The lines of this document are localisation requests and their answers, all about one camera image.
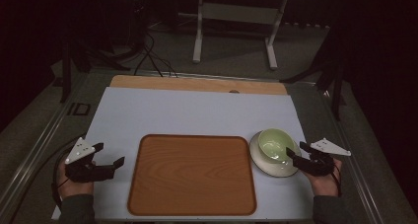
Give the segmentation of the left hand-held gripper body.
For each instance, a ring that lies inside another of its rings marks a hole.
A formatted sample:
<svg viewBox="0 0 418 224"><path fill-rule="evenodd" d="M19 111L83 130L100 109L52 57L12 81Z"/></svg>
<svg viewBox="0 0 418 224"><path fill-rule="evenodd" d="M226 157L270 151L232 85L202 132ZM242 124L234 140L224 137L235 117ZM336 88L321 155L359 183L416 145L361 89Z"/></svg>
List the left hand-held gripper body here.
<svg viewBox="0 0 418 224"><path fill-rule="evenodd" d="M65 162L65 175L75 183L101 182L110 180L115 169L111 165L98 166L93 163L95 154L93 145L80 137L70 150Z"/></svg>

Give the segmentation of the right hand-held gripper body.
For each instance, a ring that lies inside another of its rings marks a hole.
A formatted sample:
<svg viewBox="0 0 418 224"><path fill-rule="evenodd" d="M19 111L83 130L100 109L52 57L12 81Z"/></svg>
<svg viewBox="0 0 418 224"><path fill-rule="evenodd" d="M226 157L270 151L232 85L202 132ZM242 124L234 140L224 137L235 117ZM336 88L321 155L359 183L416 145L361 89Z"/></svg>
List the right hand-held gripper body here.
<svg viewBox="0 0 418 224"><path fill-rule="evenodd" d="M316 177L326 176L333 172L333 158L332 155L341 155L349 157L351 152L337 144L322 138L317 142L308 144L313 148L309 158L301 157L300 163L296 168Z"/></svg>

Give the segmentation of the pale green cup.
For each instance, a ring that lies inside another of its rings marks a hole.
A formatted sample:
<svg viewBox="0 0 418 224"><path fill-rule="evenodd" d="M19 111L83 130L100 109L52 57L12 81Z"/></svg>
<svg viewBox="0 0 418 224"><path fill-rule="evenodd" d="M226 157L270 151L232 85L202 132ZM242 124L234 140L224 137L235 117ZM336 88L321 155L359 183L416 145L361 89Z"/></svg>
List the pale green cup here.
<svg viewBox="0 0 418 224"><path fill-rule="evenodd" d="M294 140L287 132L278 128L262 130L257 142L261 154L275 163L287 162L287 149L294 149Z"/></svg>

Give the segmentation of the pale green bowl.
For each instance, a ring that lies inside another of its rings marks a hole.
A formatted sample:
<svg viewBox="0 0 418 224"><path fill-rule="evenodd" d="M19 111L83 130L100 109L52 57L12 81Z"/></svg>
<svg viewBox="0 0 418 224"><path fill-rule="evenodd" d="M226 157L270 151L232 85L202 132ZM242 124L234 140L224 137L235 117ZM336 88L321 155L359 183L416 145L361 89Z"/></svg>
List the pale green bowl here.
<svg viewBox="0 0 418 224"><path fill-rule="evenodd" d="M265 154L260 150L258 146L258 136L260 132L257 132L249 143L249 152L253 163L265 174L276 178L287 178L295 175L299 169L293 166L292 161L284 163L274 163L269 160Z"/></svg>

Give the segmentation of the brown wooden tray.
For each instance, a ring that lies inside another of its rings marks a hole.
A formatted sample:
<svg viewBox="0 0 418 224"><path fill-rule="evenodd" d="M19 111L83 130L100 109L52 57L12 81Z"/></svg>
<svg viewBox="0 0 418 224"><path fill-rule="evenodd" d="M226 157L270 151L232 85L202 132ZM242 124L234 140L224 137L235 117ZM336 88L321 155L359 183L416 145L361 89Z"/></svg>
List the brown wooden tray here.
<svg viewBox="0 0 418 224"><path fill-rule="evenodd" d="M257 202L239 136L148 134L139 145L128 211L135 216L248 216Z"/></svg>

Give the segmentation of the person's left hand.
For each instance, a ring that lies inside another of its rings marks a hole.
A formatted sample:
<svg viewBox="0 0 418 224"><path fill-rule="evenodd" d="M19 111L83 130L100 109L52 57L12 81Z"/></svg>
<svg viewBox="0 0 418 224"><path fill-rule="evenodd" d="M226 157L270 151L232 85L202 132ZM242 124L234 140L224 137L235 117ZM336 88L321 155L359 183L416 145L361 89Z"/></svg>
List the person's left hand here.
<svg viewBox="0 0 418 224"><path fill-rule="evenodd" d="M61 161L57 172L58 193L62 199L79 194L94 194L93 183L75 183L65 175L65 162Z"/></svg>

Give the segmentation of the person's right hand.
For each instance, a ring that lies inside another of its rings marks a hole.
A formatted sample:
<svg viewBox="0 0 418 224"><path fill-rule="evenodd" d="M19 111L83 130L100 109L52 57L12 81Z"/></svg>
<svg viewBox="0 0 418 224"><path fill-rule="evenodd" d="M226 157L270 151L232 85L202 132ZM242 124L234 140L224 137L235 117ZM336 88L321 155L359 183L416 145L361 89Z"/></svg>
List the person's right hand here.
<svg viewBox="0 0 418 224"><path fill-rule="evenodd" d="M341 166L342 162L333 160L333 172L326 176L313 176L306 172L304 175L308 178L314 195L322 196L340 196L341 195Z"/></svg>

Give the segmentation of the black tripod stand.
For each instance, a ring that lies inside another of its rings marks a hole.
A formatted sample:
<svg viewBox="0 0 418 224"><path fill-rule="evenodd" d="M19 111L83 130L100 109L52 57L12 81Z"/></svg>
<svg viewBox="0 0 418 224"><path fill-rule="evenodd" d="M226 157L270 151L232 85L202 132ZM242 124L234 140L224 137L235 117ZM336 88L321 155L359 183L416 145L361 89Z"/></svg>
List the black tripod stand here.
<svg viewBox="0 0 418 224"><path fill-rule="evenodd" d="M127 70L127 67L118 63L118 60L126 59L138 52L137 47L117 55L105 55L98 49L89 46L79 37L65 37L62 40L62 76L59 79L62 87L61 103L64 103L70 96L72 89L71 63L74 63L83 72L91 69L89 56L98 59L106 66L116 70Z"/></svg>
<svg viewBox="0 0 418 224"><path fill-rule="evenodd" d="M319 91L325 92L330 85L333 85L331 111L334 117L339 120L339 104L341 100L344 66L345 55L343 43L339 33L331 29L316 53L311 66L299 74L281 79L281 82L293 84L316 72L320 72L315 86Z"/></svg>

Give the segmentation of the white table mat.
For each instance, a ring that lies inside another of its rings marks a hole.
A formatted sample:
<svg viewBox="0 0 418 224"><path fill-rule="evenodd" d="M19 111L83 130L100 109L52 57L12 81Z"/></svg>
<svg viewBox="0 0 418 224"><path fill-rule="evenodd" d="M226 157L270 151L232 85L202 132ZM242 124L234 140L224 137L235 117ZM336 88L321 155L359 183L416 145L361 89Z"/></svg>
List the white table mat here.
<svg viewBox="0 0 418 224"><path fill-rule="evenodd" d="M95 159L109 164L123 157L112 180L95 184L96 218L108 221L296 221L312 217L313 194L305 176L273 178L252 169L257 207L242 216L133 216L127 200L140 140L147 134L240 136L277 127L296 141L305 139L289 96L144 90L108 87L86 140L102 142Z"/></svg>

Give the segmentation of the white metal stand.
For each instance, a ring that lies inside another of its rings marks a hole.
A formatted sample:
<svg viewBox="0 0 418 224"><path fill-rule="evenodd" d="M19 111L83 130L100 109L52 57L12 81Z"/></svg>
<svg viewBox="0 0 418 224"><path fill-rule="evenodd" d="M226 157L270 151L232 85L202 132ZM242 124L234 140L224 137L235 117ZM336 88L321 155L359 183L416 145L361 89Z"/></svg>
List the white metal stand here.
<svg viewBox="0 0 418 224"><path fill-rule="evenodd" d="M276 54L274 50L274 40L281 24L288 0L281 0L278 9L238 6L228 4L218 4L198 0L197 6L197 32L195 37L192 61L201 61L202 42L203 42L203 20L221 20L240 23L253 23L269 25L272 32L264 40L268 63L271 70L278 69Z"/></svg>

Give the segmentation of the metal floor rail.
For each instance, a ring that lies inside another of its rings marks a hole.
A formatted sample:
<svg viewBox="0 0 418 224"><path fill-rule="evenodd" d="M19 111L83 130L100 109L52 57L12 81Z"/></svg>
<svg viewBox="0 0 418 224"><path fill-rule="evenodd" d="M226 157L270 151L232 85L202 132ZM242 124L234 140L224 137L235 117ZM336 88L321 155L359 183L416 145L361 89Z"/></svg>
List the metal floor rail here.
<svg viewBox="0 0 418 224"><path fill-rule="evenodd" d="M15 212L37 163L87 77L85 73L73 77L63 103L61 88L48 86L0 133L0 222L7 222Z"/></svg>
<svg viewBox="0 0 418 224"><path fill-rule="evenodd" d="M342 92L336 101L338 113L333 113L333 96L330 92L318 92L326 110L326 119L332 124L336 141L352 152L344 158L344 169L349 178L343 180L344 198L359 224L384 224L378 209L377 198L370 181L374 177L372 166L376 164L371 152L375 151L375 136L349 91Z"/></svg>

